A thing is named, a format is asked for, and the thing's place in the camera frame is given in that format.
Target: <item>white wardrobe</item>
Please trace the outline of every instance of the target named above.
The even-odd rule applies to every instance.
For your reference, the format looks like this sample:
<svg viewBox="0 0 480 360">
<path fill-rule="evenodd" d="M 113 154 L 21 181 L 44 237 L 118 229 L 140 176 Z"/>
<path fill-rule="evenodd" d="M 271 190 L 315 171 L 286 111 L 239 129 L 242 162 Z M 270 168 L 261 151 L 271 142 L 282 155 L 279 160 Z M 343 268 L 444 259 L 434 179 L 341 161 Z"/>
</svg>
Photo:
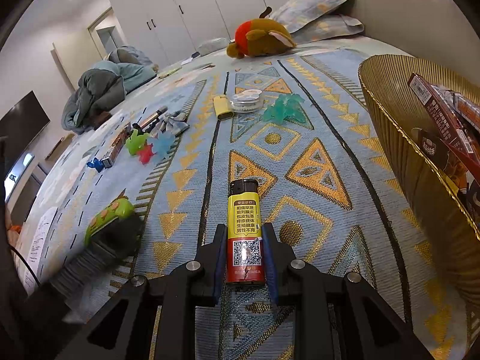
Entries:
<svg viewBox="0 0 480 360">
<path fill-rule="evenodd" d="M 186 59 L 213 38 L 288 0 L 110 0 L 129 44 L 161 68 Z"/>
</svg>

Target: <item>plush mouse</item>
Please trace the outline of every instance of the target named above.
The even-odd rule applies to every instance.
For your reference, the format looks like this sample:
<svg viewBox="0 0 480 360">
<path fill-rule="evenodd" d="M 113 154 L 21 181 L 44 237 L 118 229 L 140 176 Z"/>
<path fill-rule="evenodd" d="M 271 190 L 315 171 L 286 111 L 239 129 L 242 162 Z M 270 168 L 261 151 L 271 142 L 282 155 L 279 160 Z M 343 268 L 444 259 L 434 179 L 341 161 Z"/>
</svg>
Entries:
<svg viewBox="0 0 480 360">
<path fill-rule="evenodd" d="M 232 58 L 271 56 L 294 48 L 295 42 L 284 26 L 272 19 L 253 19 L 237 28 L 235 42 L 226 53 Z"/>
</svg>

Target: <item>tv screen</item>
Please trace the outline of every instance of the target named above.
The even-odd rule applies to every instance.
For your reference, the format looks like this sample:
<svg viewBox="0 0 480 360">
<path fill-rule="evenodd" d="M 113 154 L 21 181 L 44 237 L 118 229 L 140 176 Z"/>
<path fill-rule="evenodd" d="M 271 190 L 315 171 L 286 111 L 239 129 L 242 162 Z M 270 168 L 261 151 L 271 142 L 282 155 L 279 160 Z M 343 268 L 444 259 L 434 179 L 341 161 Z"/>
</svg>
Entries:
<svg viewBox="0 0 480 360">
<path fill-rule="evenodd" d="M 9 174 L 30 142 L 49 122 L 49 117 L 33 91 L 16 103 L 0 120 L 0 136 L 7 137 L 3 178 Z"/>
</svg>

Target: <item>gold basket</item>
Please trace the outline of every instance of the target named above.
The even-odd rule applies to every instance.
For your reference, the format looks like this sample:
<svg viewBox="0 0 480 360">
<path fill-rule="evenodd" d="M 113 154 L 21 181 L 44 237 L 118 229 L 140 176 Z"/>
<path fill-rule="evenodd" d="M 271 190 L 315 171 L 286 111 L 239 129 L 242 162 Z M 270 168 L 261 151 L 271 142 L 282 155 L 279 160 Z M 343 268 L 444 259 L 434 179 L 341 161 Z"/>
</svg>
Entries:
<svg viewBox="0 0 480 360">
<path fill-rule="evenodd" d="M 404 55 L 375 55 L 358 76 L 378 138 L 421 228 L 439 272 L 480 310 L 480 231 L 441 171 L 411 138 L 419 127 L 436 126 L 408 86 L 412 73 L 445 85 L 480 104 L 480 88 L 433 62 Z"/>
</svg>

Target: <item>green plastic toy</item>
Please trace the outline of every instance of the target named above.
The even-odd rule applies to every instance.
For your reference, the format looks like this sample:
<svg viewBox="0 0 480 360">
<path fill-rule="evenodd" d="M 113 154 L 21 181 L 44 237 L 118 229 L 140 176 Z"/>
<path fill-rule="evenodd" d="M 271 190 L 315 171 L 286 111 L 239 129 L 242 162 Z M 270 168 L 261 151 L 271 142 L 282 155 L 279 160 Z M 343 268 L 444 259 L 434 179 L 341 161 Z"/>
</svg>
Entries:
<svg viewBox="0 0 480 360">
<path fill-rule="evenodd" d="M 85 233 L 85 246 L 88 245 L 93 234 L 97 233 L 111 221 L 116 218 L 128 218 L 134 212 L 134 206 L 128 201 L 128 199 L 116 199 L 105 210 L 95 215 L 91 220 L 87 227 L 87 232 Z"/>
<path fill-rule="evenodd" d="M 145 146 L 145 142 L 149 137 L 150 137 L 150 134 L 146 134 L 146 133 L 142 135 L 138 135 L 138 130 L 134 128 L 133 132 L 131 133 L 131 136 L 127 138 L 125 142 L 125 146 L 127 147 L 130 155 L 136 155 L 138 153 L 138 150 L 143 149 L 143 147 Z"/>
<path fill-rule="evenodd" d="M 284 120 L 296 120 L 299 123 L 305 123 L 306 118 L 303 114 L 300 103 L 303 103 L 300 95 L 281 94 L 273 105 L 269 105 L 262 115 L 265 122 L 272 121 L 276 124 L 283 124 Z"/>
</svg>

